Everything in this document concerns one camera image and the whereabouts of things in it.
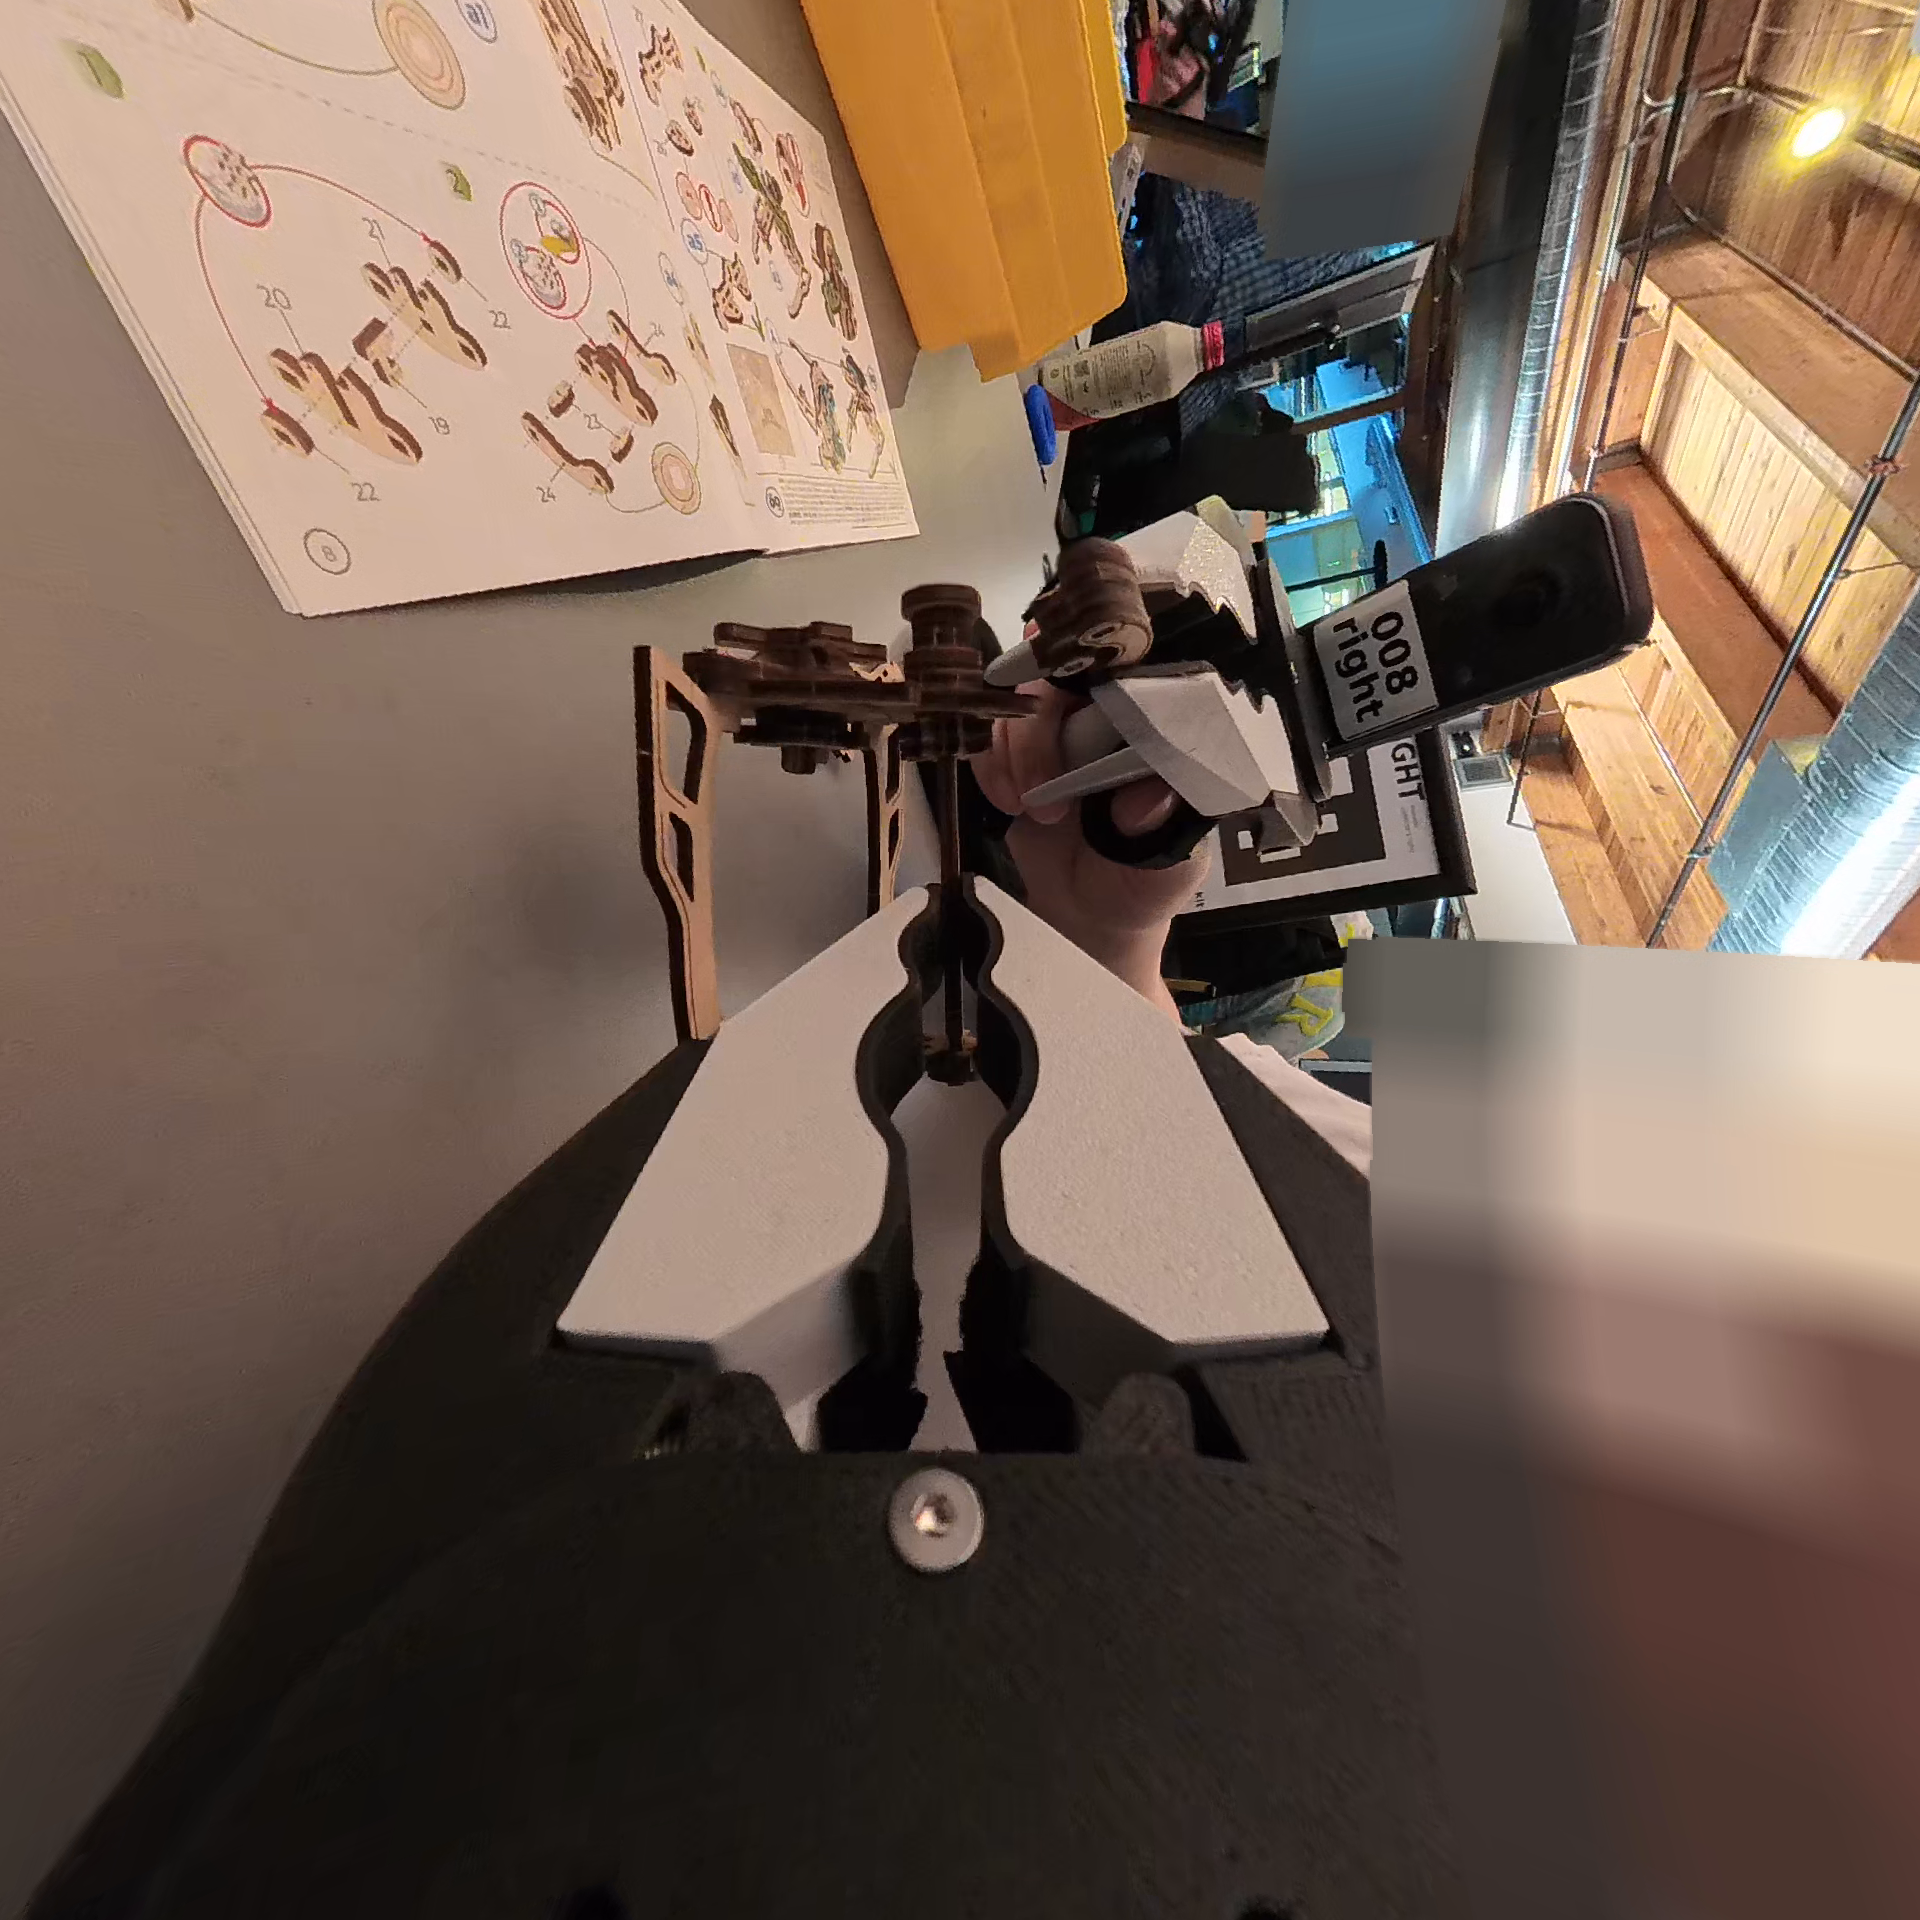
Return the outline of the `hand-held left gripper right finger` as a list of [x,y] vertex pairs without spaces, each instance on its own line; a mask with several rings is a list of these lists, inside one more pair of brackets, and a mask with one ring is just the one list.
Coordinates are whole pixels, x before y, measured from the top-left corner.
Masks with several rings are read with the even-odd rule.
[[1327,1314],[1187,1029],[1021,899],[973,882],[1009,1021],[996,1245],[1038,1368],[1181,1368],[1320,1348]]

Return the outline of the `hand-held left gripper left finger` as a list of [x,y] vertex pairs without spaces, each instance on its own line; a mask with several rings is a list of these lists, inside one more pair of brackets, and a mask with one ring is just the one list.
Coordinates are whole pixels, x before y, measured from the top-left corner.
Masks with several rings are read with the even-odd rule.
[[856,1365],[852,1260],[887,1198],[856,1047],[908,988],[902,937],[925,905],[929,887],[904,887],[717,1026],[562,1345],[752,1373],[785,1409]]

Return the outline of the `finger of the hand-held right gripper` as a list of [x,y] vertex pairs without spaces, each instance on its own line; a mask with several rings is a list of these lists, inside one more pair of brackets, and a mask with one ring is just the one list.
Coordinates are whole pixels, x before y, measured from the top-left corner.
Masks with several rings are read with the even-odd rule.
[[1038,698],[998,717],[982,799],[1006,818],[1220,822],[1260,807],[1300,818],[1300,753],[1275,698],[1207,661],[1126,661],[1095,645],[1021,638],[986,664],[998,690]]
[[1288,682],[1291,613],[1262,550],[1179,512],[1130,534],[1153,640],[1140,668],[1209,664],[1255,698]]

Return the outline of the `brown wooden wheel part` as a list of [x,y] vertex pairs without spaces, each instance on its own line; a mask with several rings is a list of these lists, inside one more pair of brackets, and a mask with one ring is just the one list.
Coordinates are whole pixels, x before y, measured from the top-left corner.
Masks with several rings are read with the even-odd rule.
[[1150,657],[1153,618],[1134,550],[1115,541],[1073,541],[1052,583],[1021,613],[1033,664],[1018,682],[1067,682]]

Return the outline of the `brown wooden model frame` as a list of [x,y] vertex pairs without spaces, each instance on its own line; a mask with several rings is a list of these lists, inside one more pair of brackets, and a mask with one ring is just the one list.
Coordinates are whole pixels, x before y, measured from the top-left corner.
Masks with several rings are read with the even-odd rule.
[[998,717],[1027,717],[1035,698],[990,686],[979,653],[982,601],[966,583],[923,583],[902,595],[904,657],[850,624],[808,619],[763,627],[715,624],[707,651],[670,661],[635,653],[636,709],[636,846],[657,892],[670,951],[679,1037],[709,1037],[723,1021],[709,910],[709,775],[723,738],[778,751],[808,775],[829,753],[856,753],[870,816],[870,911],[896,898],[904,767],[935,767],[939,856],[935,988],[941,1026],[925,1037],[939,1084],[979,1074],[979,1037],[964,1007],[964,834],[959,761],[990,746]]

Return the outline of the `person's right hand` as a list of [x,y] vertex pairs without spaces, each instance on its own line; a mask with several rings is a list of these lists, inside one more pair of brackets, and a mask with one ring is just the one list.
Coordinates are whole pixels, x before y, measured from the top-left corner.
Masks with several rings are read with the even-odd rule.
[[971,760],[982,799],[1009,816],[1006,851],[1027,905],[1179,1021],[1160,958],[1174,915],[1209,875],[1209,846],[1199,843],[1179,867],[1126,867],[1086,846],[1073,804],[1027,807],[1027,792],[1062,775],[1062,728],[1079,705],[1046,682],[1027,694],[1035,716],[998,717],[990,751]]

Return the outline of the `white plastic bottle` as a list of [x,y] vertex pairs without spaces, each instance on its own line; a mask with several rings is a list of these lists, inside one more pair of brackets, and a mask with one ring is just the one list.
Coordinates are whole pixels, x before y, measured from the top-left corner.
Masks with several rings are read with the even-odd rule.
[[1199,379],[1225,368],[1245,349],[1245,317],[1207,323],[1150,323],[1086,349],[1038,360],[1035,385],[1059,428],[1140,415],[1174,402]]

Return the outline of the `yellow plastic bin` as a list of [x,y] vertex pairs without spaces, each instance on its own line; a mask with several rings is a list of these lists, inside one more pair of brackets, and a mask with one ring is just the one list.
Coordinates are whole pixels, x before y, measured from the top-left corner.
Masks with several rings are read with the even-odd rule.
[[1130,132],[1095,0],[808,0],[923,349],[1018,371],[1126,300],[1107,164]]

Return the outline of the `printed instruction booklet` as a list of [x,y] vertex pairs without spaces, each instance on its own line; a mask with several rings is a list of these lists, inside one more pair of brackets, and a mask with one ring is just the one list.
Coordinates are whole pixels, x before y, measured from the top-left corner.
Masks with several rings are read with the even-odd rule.
[[908,541],[825,126],[687,5],[3,5],[3,112],[302,618]]

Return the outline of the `silver ventilation duct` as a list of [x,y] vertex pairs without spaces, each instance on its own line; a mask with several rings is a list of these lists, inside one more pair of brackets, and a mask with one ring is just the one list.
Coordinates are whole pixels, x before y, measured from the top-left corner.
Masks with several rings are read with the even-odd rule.
[[1552,393],[1553,337],[1570,290],[1570,252],[1579,238],[1579,215],[1597,171],[1599,99],[1613,64],[1614,8],[1618,5],[1613,0],[1584,0],[1563,8],[1570,22],[1570,62],[1553,131],[1534,278],[1523,322],[1523,360],[1503,454],[1497,529],[1515,523],[1532,500]]

